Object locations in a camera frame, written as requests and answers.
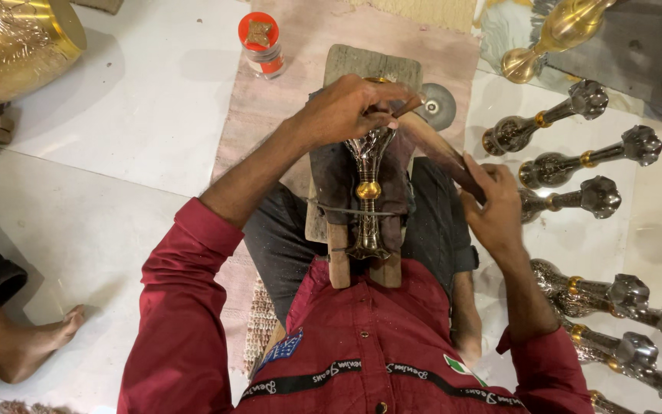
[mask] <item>jar label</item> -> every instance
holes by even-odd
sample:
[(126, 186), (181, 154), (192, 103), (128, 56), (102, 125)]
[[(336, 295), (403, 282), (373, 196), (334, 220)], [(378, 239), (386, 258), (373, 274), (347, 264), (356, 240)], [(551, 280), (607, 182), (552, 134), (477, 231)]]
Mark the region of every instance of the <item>jar label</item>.
[(277, 58), (271, 62), (257, 63), (252, 62), (250, 59), (247, 59), (249, 62), (249, 67), (263, 74), (271, 74), (277, 72), (282, 68), (282, 65), (285, 64), (285, 55), (280, 53)]

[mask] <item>red shirt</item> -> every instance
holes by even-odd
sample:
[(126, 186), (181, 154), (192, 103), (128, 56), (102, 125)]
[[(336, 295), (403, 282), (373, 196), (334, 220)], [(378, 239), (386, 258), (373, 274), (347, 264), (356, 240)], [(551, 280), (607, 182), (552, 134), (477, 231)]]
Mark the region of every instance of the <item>red shirt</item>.
[(399, 289), (368, 276), (334, 289), (328, 264), (311, 263), (288, 336), (234, 409), (219, 319), (226, 292), (214, 275), (243, 237), (196, 198), (177, 213), (143, 267), (140, 329), (119, 413), (593, 413), (563, 329), (511, 348), (514, 395), (479, 381), (452, 348), (444, 290), (414, 260), (402, 261)]

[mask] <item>brass pot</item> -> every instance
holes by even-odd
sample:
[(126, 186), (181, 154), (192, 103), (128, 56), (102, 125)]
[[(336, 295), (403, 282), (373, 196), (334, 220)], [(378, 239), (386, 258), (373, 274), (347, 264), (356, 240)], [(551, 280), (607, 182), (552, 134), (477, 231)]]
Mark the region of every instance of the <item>brass pot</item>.
[(68, 0), (0, 0), (0, 103), (49, 83), (84, 50)]

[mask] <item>dark pants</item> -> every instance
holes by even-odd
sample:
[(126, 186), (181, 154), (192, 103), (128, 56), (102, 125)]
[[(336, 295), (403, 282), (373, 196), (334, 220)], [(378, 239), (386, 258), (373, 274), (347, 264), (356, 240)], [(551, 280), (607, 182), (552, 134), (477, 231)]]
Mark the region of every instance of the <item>dark pants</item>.
[[(454, 274), (477, 266), (464, 210), (453, 181), (428, 158), (413, 160), (412, 176), (416, 209), (401, 254), (421, 262), (450, 296)], [(283, 327), (313, 257), (328, 254), (326, 244), (305, 239), (306, 210), (303, 200), (277, 184), (244, 226), (247, 250)]]

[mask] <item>grinding disc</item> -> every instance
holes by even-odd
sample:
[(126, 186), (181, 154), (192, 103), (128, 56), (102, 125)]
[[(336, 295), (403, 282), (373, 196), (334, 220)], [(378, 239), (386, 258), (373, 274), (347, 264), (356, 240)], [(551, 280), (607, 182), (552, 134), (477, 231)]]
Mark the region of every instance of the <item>grinding disc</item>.
[(428, 122), (434, 130), (445, 130), (456, 117), (456, 101), (448, 89), (437, 83), (424, 83), (421, 92), (426, 102), (414, 111)]

